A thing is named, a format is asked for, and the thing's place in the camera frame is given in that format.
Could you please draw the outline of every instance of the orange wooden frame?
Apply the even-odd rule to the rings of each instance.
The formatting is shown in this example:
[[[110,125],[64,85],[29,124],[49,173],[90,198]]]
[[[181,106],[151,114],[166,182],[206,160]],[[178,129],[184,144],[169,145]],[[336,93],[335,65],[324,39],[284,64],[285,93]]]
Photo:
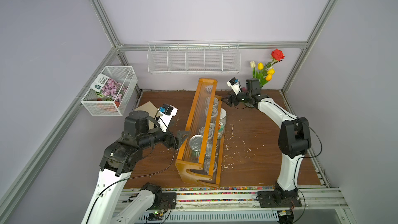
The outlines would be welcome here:
[[[189,112],[189,117],[188,117],[188,121],[187,121],[185,130],[187,130],[187,131],[192,130],[192,123],[194,122],[195,112],[201,111],[200,107],[197,108],[198,99],[200,97],[201,92],[203,92],[203,89],[209,85],[212,85],[210,104],[211,104],[211,102],[213,102],[214,99],[218,99],[218,102],[219,102],[218,103],[218,115],[216,118],[216,126],[214,129],[212,154],[210,157],[210,168],[213,168],[215,157],[216,157],[218,123],[220,121],[220,112],[221,112],[221,97],[215,95],[216,86],[217,86],[217,81],[215,79],[207,79],[207,78],[199,79],[195,97],[193,99],[191,111]],[[208,112],[207,112],[206,123],[205,123],[205,131],[203,134],[204,137],[207,137],[208,133],[209,133],[211,113],[212,113],[212,107],[209,107]],[[195,134],[197,134],[197,133],[191,133],[189,138],[182,144],[182,146],[178,152],[178,156],[177,156],[177,160],[176,160],[177,170],[181,176],[182,181],[184,181],[186,183],[205,186],[205,187],[219,188],[220,187],[222,149],[223,149],[223,145],[224,145],[224,137],[222,137],[221,141],[220,141],[220,148],[219,148],[219,152],[218,152],[217,174],[213,175],[213,170],[211,169],[209,171],[208,175],[203,175],[203,174],[192,172],[191,170],[203,170],[203,163],[205,160],[205,153],[206,153],[206,142],[202,142],[202,147],[201,147],[198,162],[188,161],[189,159],[187,159],[187,156],[186,156],[186,154],[191,151],[191,148],[189,147],[189,144],[188,144],[189,139]]]

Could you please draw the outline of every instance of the vent grille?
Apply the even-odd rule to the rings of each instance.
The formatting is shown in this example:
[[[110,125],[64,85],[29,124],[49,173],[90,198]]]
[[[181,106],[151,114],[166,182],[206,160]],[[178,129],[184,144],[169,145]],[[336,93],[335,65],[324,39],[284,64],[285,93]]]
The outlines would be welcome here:
[[[147,220],[149,213],[141,216],[136,223],[159,223]],[[222,211],[222,212],[178,212],[172,211],[167,222],[228,222],[228,221],[278,221],[276,211]]]

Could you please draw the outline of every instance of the white wire basket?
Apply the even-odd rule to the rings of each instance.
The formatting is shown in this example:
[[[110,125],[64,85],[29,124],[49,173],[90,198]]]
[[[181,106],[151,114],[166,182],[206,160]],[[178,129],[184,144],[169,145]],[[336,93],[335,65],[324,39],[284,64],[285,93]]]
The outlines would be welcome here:
[[[101,73],[122,83],[122,87],[127,87],[119,107],[117,107],[115,100],[97,101],[98,95],[91,88],[86,92],[80,102],[92,116],[123,116],[127,103],[137,84],[137,76],[134,70],[129,66],[106,66]]]
[[[150,46],[150,73],[239,73],[239,45]]]

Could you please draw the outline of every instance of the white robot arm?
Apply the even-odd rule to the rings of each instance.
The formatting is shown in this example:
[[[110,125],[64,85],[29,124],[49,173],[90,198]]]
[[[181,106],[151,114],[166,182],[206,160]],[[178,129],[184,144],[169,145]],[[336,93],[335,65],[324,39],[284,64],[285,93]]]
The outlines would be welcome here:
[[[308,121],[297,117],[280,107],[268,95],[262,95],[258,79],[246,80],[247,91],[242,92],[239,81],[232,78],[227,85],[233,89],[223,102],[238,105],[245,102],[248,107],[257,108],[265,113],[281,129],[278,145],[282,152],[281,172],[276,181],[274,192],[259,192],[261,207],[301,207],[297,192],[297,177],[302,158],[311,147]]]

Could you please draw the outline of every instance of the brown tabletop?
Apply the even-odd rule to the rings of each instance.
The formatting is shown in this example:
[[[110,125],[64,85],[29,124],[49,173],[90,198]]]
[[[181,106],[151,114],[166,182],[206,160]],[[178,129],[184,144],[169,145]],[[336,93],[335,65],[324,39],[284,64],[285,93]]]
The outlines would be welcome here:
[[[278,90],[263,90],[285,108]],[[228,91],[217,91],[216,95],[226,96]],[[176,133],[184,130],[191,109],[194,91],[145,91],[140,105],[151,101],[156,107],[164,103],[175,106],[177,115],[173,117],[174,125],[170,131]],[[274,186],[281,169],[282,155],[278,147],[279,127],[264,113],[257,109],[237,109],[222,103],[226,110],[226,127],[224,137],[224,152],[220,186]],[[131,177],[147,175],[166,168],[173,150],[167,150],[162,144],[156,145],[154,151],[145,159],[139,161]],[[174,165],[164,172],[151,177],[131,179],[125,188],[141,188],[146,182],[162,187],[192,187],[184,183]],[[304,159],[298,176],[299,185],[320,185],[310,159]]]

